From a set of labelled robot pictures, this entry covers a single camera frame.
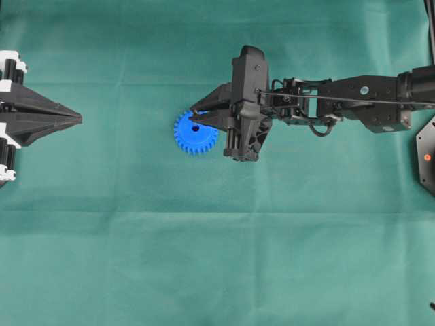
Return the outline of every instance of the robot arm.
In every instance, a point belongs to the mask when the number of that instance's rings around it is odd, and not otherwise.
[[[408,130],[412,111],[435,108],[435,66],[397,77],[275,79],[269,88],[268,64],[258,48],[243,46],[232,65],[232,81],[194,104],[191,120],[226,132],[224,155],[235,160],[258,159],[273,119],[307,126],[324,137],[344,118],[358,119],[372,132]],[[314,117],[309,116],[310,98],[317,99]]]
[[[37,139],[82,123],[82,116],[24,87],[17,51],[0,51],[0,187],[16,178],[15,153]]]

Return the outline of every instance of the green cloth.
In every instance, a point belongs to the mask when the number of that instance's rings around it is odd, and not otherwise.
[[[84,123],[18,153],[0,325],[433,325],[435,201],[415,135],[275,122],[256,163],[173,139],[241,46],[271,78],[430,63],[421,0],[3,0],[0,50]]]

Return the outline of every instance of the metal bracket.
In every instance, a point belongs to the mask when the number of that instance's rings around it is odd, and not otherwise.
[[[435,117],[415,137],[420,183],[435,195]]]

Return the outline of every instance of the black cable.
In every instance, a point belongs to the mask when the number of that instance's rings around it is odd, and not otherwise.
[[[314,128],[314,126],[312,124],[309,124],[308,127],[313,132],[313,134],[315,134],[316,136],[318,136],[318,137],[325,137],[325,136],[328,136],[331,133],[332,129],[334,128],[334,124],[331,124],[331,123],[326,124],[327,129],[326,129],[325,132],[317,131],[316,128]]]
[[[402,104],[402,105],[435,105],[433,102],[400,102],[400,101],[382,101],[382,100],[358,100],[356,98],[341,98],[341,97],[329,97],[320,95],[295,95],[295,94],[284,94],[284,93],[271,93],[258,91],[260,94],[270,95],[270,96],[288,96],[288,97],[298,97],[298,98],[320,98],[322,100],[331,101],[347,101],[347,102],[367,102],[367,103],[383,103],[383,104]]]
[[[274,79],[274,80],[272,81],[272,90],[275,90],[275,83],[280,83],[282,86],[284,86],[284,83],[283,83],[281,80],[279,80],[279,79]]]

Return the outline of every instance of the screw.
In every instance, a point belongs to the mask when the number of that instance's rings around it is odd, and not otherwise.
[[[361,89],[360,89],[360,94],[361,95],[367,95],[369,90],[370,89],[367,86],[362,86]]]

